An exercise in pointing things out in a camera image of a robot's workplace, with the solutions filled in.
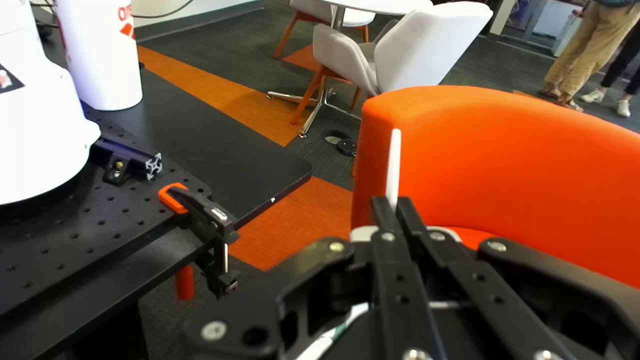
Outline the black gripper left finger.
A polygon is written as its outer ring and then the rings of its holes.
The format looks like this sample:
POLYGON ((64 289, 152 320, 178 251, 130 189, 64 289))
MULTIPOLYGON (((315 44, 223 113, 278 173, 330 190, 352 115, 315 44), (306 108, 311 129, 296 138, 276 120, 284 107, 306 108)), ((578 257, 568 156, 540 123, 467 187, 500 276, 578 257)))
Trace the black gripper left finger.
POLYGON ((405 198, 370 203, 374 320, 384 360, 448 360, 415 254, 426 227, 405 198))

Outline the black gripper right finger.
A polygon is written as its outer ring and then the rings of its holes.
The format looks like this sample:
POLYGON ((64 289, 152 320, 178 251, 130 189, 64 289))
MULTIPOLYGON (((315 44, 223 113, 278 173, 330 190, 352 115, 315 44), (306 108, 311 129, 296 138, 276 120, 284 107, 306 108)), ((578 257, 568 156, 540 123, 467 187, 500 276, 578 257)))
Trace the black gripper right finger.
POLYGON ((576 360, 574 352, 526 307, 507 283, 448 234, 430 234, 408 198, 396 207, 410 245, 423 254, 427 278, 452 284, 476 309, 512 360, 576 360))

